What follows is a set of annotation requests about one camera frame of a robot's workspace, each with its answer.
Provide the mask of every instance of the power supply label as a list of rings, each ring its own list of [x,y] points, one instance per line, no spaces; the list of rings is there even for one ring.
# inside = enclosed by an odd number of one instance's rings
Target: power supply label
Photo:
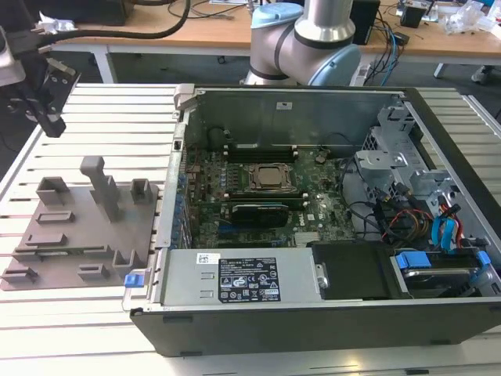
[[[220,258],[221,303],[280,302],[276,258]]]

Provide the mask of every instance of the aluminum extrusion table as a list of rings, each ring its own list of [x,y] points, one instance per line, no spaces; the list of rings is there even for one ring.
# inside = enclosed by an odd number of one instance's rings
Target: aluminum extrusion table
[[[34,191],[41,177],[88,183],[78,168],[83,156],[94,154],[104,156],[117,183],[148,178],[163,189],[175,126],[173,92],[173,85],[79,85],[64,108],[67,131],[61,138],[35,129],[0,184],[0,272],[37,206]],[[501,201],[499,125],[472,97],[452,89],[421,92]],[[425,147],[440,165],[431,146]],[[122,311],[123,291],[0,291],[2,374],[401,375],[419,368],[430,374],[498,375],[501,367],[501,327],[461,345],[167,359]]]

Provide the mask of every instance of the floor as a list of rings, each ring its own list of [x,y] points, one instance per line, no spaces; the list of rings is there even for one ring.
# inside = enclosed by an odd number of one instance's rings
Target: floor
[[[100,82],[92,56],[84,52],[52,52],[52,57],[82,73],[80,82]],[[218,83],[236,84],[247,74],[249,59],[228,56],[219,63],[215,56],[114,54],[119,82],[123,83]],[[462,94],[474,95],[491,114],[501,108],[501,72],[495,71],[485,86],[474,84],[470,77],[478,67],[450,66],[444,78],[433,77],[435,64],[400,63],[387,86],[453,87]],[[0,121],[0,178],[7,172],[31,134],[33,126],[9,126]]]

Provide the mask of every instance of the cpu socket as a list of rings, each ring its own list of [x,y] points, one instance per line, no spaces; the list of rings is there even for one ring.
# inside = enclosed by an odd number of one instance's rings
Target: cpu socket
[[[293,190],[289,167],[283,163],[249,166],[250,190]]]

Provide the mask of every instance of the blue cable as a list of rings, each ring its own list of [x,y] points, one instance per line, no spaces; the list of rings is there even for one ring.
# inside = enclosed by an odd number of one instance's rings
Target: blue cable
[[[388,32],[391,35],[391,55],[393,56],[393,58],[391,59],[390,66],[388,67],[386,74],[384,75],[383,81],[381,82],[381,86],[386,85],[386,82],[388,81],[388,79],[391,75],[391,72],[393,71],[393,68],[395,68],[395,63],[397,61],[397,51],[398,51],[397,41],[395,39],[393,31],[388,30]]]

